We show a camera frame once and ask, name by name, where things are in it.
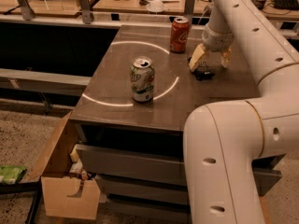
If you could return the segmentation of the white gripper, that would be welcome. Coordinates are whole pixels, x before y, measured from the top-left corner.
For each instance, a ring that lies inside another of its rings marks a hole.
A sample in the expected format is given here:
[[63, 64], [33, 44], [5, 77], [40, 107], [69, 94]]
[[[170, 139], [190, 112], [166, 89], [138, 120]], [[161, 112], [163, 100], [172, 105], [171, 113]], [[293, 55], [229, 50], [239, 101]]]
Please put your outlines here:
[[233, 33], [229, 28], [216, 31], [210, 23], [205, 25], [202, 33], [203, 44], [199, 44], [189, 61], [189, 68], [194, 72], [199, 66], [200, 60], [207, 55], [208, 50], [221, 52], [221, 65], [227, 68], [231, 62], [231, 50], [229, 49], [234, 41]]

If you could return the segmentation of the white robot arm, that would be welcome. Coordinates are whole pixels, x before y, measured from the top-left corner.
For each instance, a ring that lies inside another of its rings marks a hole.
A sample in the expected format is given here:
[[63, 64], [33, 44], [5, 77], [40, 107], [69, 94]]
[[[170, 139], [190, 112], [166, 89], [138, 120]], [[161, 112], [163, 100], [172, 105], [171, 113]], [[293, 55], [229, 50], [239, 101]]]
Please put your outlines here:
[[192, 224], [264, 224], [251, 164], [298, 148], [298, 52], [251, 0], [213, 0], [210, 24], [232, 33], [260, 95], [202, 105], [183, 153]]

